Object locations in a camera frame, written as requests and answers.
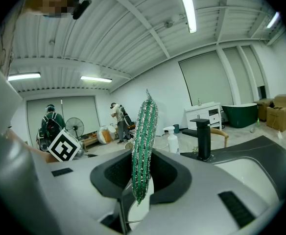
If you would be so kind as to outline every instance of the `drawer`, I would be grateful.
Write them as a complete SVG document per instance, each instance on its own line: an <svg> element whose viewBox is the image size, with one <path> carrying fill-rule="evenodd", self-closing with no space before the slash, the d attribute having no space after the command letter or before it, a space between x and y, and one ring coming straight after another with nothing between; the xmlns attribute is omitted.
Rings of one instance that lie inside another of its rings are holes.
<svg viewBox="0 0 286 235"><path fill-rule="evenodd" d="M219 122L219 114L211 115L210 116L210 123L213 124L213 123L217 123L217 122Z"/></svg>

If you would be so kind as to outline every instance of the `freestanding bathtub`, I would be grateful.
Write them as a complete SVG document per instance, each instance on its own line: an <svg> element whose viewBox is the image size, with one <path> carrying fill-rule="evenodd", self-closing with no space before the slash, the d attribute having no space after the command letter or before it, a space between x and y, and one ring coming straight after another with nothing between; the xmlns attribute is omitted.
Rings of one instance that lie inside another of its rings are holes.
<svg viewBox="0 0 286 235"><path fill-rule="evenodd" d="M241 104L241 105L223 105L223 111L227 115L231 126L235 128L243 128L255 123L257 120L257 104Z"/></svg>

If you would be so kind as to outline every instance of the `white cabinet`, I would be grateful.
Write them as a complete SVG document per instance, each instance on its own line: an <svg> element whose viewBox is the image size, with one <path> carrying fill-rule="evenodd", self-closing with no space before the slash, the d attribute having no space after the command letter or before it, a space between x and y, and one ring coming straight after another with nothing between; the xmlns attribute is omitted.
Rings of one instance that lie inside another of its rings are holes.
<svg viewBox="0 0 286 235"><path fill-rule="evenodd" d="M189 129L196 130L196 122L191 122L191 120L203 118L209 119L211 126L219 127L221 130L220 103L210 102L202 104L201 106L196 105L185 109L185 111ZM210 112L212 111L217 113L210 116Z"/></svg>

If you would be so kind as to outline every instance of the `spray bottle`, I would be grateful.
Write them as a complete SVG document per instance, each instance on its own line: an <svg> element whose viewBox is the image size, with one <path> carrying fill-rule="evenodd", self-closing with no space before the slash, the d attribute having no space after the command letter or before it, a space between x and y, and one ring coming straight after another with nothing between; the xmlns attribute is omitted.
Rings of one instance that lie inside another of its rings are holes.
<svg viewBox="0 0 286 235"><path fill-rule="evenodd" d="M173 134L174 127L169 126L167 128L164 128L163 130L169 132L169 137L168 137L169 151L175 154L180 154L178 138L176 135Z"/></svg>

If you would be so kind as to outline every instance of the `ceiling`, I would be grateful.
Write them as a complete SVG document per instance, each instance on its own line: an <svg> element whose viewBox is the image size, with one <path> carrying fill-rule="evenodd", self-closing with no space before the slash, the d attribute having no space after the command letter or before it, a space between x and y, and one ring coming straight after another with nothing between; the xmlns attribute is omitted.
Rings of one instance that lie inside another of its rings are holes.
<svg viewBox="0 0 286 235"><path fill-rule="evenodd" d="M113 91L174 56L207 44L270 40L275 11L264 0L193 0L197 32L190 34L181 0L92 0L78 20L23 15L16 26L11 74L18 92L61 88ZM166 22L173 22L165 27ZM111 78L111 83L80 80Z"/></svg>

